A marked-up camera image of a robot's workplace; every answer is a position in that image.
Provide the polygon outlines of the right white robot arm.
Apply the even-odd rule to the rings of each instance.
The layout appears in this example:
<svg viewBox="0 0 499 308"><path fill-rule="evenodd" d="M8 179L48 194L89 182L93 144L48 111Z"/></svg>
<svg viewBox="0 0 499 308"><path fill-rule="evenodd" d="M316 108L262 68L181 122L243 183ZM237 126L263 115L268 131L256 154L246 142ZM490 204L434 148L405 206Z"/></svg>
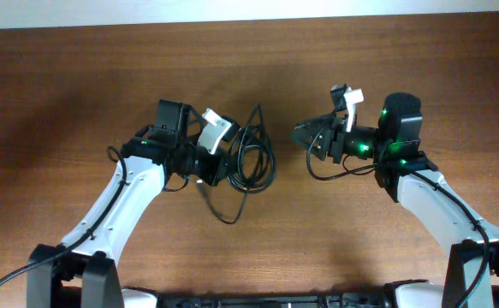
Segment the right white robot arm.
<svg viewBox="0 0 499 308"><path fill-rule="evenodd" d="M392 200L416 216L449 255L443 285L427 280L387 283L376 295L348 293L344 305L372 307L499 307L499 227L488 222L447 183L439 168L420 150L421 101L395 92L385 98L376 127L357 123L363 100L351 88L331 92L328 115L299 122L292 141L308 157L344 163L348 157L370 159L367 167L345 174L373 172Z"/></svg>

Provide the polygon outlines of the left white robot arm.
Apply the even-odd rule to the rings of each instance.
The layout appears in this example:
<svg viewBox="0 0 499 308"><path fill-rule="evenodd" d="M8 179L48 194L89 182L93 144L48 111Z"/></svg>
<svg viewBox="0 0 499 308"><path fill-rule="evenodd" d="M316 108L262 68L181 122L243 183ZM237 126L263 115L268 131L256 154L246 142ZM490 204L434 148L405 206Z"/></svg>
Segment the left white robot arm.
<svg viewBox="0 0 499 308"><path fill-rule="evenodd" d="M57 246L38 246L27 275L29 307L155 307L159 297L122 287L122 251L147 206L165 192L170 176L198 177L215 186L234 170L220 149L240 127L208 109L160 100L155 120L121 149L111 148L116 171L83 219Z"/></svg>

